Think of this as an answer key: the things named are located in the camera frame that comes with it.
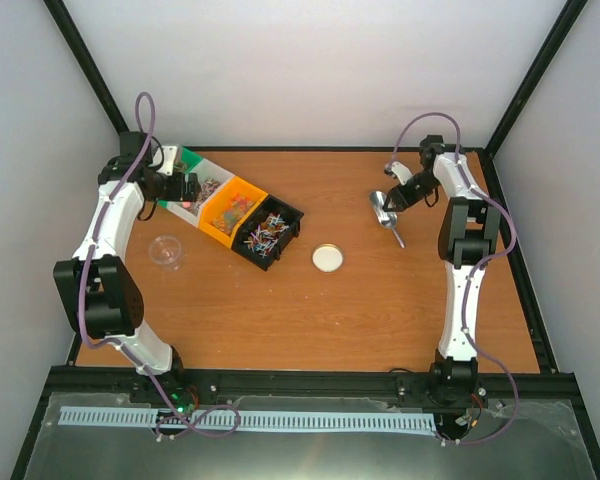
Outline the metal scoop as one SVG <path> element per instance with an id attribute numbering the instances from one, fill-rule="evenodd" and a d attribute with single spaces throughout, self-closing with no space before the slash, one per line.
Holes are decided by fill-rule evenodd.
<path id="1" fill-rule="evenodd" d="M 396 240 L 398 241 L 400 247 L 404 249 L 405 242 L 396 229 L 397 214 L 394 212 L 387 212 L 383 208 L 386 200 L 386 195 L 379 190 L 375 190 L 369 193 L 369 200 L 379 224 L 384 228 L 390 230 L 395 236 Z"/>

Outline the orange candy bin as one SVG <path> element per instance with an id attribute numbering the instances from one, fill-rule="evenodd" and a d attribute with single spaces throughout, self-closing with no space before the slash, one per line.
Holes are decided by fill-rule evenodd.
<path id="1" fill-rule="evenodd" d="M 230 248 L 238 227 L 266 197 L 264 190 L 240 177 L 233 177 L 218 187 L 203 205 L 199 229 Z"/>

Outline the clear plastic jar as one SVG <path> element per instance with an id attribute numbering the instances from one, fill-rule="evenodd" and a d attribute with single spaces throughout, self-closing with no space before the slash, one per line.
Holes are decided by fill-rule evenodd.
<path id="1" fill-rule="evenodd" d="M 154 264 L 167 271 L 177 271 L 182 264 L 182 245 L 174 236 L 161 235 L 154 238 L 148 247 L 148 254 Z"/>

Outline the black candy bin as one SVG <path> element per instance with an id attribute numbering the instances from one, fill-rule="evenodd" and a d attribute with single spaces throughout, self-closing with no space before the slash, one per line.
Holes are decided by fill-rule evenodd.
<path id="1" fill-rule="evenodd" d="M 267 271 L 300 234 L 304 213 L 268 195 L 235 230 L 231 249 Z"/>

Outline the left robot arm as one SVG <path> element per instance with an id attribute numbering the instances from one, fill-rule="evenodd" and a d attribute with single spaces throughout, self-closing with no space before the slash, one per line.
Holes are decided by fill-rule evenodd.
<path id="1" fill-rule="evenodd" d="M 176 165 L 182 148 L 164 147 L 150 133 L 123 133 L 119 148 L 98 176 L 98 201 L 84 240 L 70 259 L 55 264 L 53 278 L 83 344 L 112 346 L 139 374 L 155 375 L 154 392 L 173 403 L 186 395 L 188 378 L 176 349 L 146 321 L 141 291 L 124 258 L 146 205 L 193 202 L 201 186 L 195 173 Z"/>

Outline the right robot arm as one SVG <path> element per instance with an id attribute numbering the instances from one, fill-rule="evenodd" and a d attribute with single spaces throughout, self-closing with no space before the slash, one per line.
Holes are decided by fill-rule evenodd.
<path id="1" fill-rule="evenodd" d="M 475 346 L 478 301 L 486 259 L 496 252 L 501 214 L 477 185 L 460 148 L 452 150 L 440 135 L 428 135 L 419 146 L 422 170 L 413 174 L 397 160 L 385 173 L 398 181 L 382 203 L 387 213 L 399 213 L 439 198 L 448 199 L 438 236 L 447 293 L 443 332 L 430 366 L 428 396 L 437 405 L 468 401 L 478 388 Z"/>

